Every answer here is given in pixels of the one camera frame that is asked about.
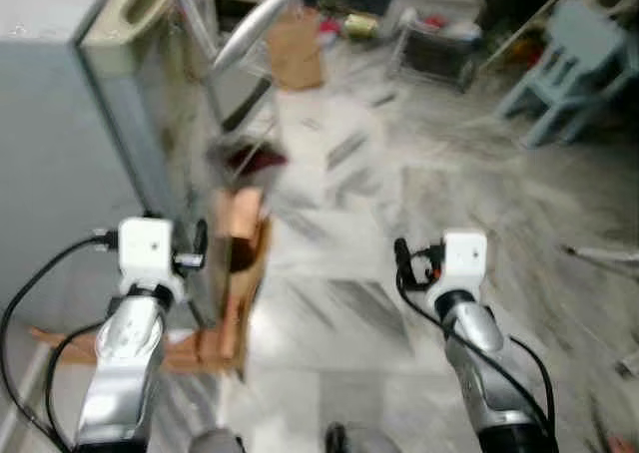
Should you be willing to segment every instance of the black cable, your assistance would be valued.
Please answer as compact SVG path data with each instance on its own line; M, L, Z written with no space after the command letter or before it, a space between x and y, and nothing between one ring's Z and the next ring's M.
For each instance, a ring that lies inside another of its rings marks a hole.
M36 415L33 409L26 405L19 397L18 390L13 383L11 373L9 372L9 362L7 358L7 333L9 330L9 322L11 316L16 307L26 296L27 293L33 288L33 286L40 281L40 279L51 270L56 264L58 264L63 258L75 250L82 248L83 246L100 243L105 239L104 235L94 234L87 238L83 238L75 243L69 245L64 250L60 251L53 258L51 258L42 268L36 273L18 290L16 295L11 299L7 308L2 314L2 320L0 321L0 375L2 376L2 383L9 395L11 401L15 404L18 411L27 419L33 426L35 426L42 434L44 434L62 453L70 453L68 445L64 442L58 432L51 426L47 425Z
M550 428L550 432L554 435L556 430L556 419L555 419L555 395L552 390L552 381L550 380L550 374L546 369L546 365L543 364L541 358L537 356L532 348L526 345L520 339L510 335L510 340L523 348L526 353L528 353L534 362L537 364L539 371L541 372L541 377L543 378L543 387L546 391L546 416L548 417L548 427Z
M64 349L67 346L69 346L79 336L90 333L93 330L100 328L103 323L104 321L100 321L92 325L80 328L69 334L58 344L58 346L54 348L54 350L51 352L51 356L49 357L49 364L47 365L47 374L44 382L44 404L47 411L47 418L49 419L49 423L51 423L52 428L58 433L58 436L66 444L69 444L69 441L63 436L62 428L60 427L60 423L58 422L58 417L56 416L56 412L53 406L53 381L56 374L56 366L58 364L58 360L62 356Z
M415 258L416 256L420 256L420 255L422 255L422 252L418 251L416 253L412 253L410 258ZM399 295L401 296L401 298L417 314L419 314L420 316L422 316L425 319L427 319L433 325L435 325L439 329L441 329L446 335L448 335L451 338L454 338L455 341L457 341L458 343L461 343L463 346L465 346L470 351L475 353L479 358L481 358L484 362L486 362L488 365L490 365L495 371L497 371L500 375L502 375L513 386L513 388L515 390L517 390L517 392L522 396L522 398L526 401L526 403L528 403L528 405L532 409L534 415L537 417L537 419L539 421L539 424L540 424L542 430L544 431L545 436L552 443L552 447L553 447L554 451L558 452L559 449L558 449L558 446L557 446L557 440L556 440L555 435L553 433L554 426L551 426L549 424L548 418L546 417L545 413L543 412L543 410L541 409L541 407L539 406L537 401L530 394L530 392L523 385L521 385L521 383L519 383L510 373L508 373L498 362L496 362L495 360L493 360L492 358L490 358L489 356L484 354L483 351L481 351L481 349L479 347L477 347L473 343L469 342L465 338L459 336L451 328L446 328L444 325L441 324L441 322L439 320L437 320L432 315L428 314L419 305L417 305L415 302L413 302L408 297L408 295L406 293L406 289L403 287L403 280L402 280L402 277L401 277L400 268L401 268L401 265L399 265L398 269L397 269L397 275L395 277L395 285L397 287L397 291L399 292Z

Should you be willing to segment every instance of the light blue plastic chair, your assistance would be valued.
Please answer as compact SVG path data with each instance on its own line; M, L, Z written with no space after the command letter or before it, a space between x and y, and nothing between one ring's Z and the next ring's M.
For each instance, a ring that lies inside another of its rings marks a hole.
M550 43L537 65L495 111L497 117L505 118L531 95L545 105L545 113L522 140L528 148L538 146L553 134L554 123L568 111L576 113L566 125L562 140L572 141L599 108L625 85L621 85L620 78L608 85L610 89L593 84L596 74L627 46L625 31L603 14L580 0L561 1L549 20L548 34Z
M564 129L561 135L562 144L570 144L581 130L602 111L617 94L636 76L639 76L639 37L636 33L627 36L627 41L619 54L621 73L598 93L598 101L587 109L581 109Z

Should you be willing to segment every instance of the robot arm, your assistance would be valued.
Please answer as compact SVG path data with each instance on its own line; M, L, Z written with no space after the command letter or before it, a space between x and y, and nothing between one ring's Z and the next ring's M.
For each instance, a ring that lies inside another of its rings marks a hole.
M150 436L154 388L164 358L165 316L186 300L176 270L204 264L206 224L198 250L174 254L173 224L127 219L118 228L122 301L96 338L97 368L80 415L77 453L144 452Z
M488 308L479 303L486 269L486 237L477 231L448 231L440 245L424 250L432 269L427 283L416 283L405 240L395 243L399 274L406 289L425 292L416 303L439 319L445 353L454 368L472 427L484 453L550 452L529 402L500 372L446 331L479 348L519 383L525 375L514 361L511 340L504 336Z

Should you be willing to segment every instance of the chair leg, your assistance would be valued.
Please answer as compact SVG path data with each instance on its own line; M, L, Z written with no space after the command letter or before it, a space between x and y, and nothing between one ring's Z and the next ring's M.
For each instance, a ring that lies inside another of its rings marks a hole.
M528 90L528 76L519 81L519 83L513 87L506 97L504 97L497 108L495 109L495 117L505 119L517 108L517 105L521 102Z
M579 111L565 127L561 133L559 142L561 144L570 144L573 142L586 125L588 125L599 113L599 107L588 106Z
M549 134L550 128L557 120L562 108L558 105L551 106L546 113L532 127L530 132L522 139L521 143L526 149L537 147Z

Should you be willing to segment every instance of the brown paper bag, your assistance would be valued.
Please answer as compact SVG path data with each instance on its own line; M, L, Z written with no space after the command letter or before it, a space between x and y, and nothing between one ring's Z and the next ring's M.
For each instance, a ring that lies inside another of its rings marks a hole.
M323 84L323 58L318 45L318 13L288 12L269 31L267 42L276 83L298 91Z

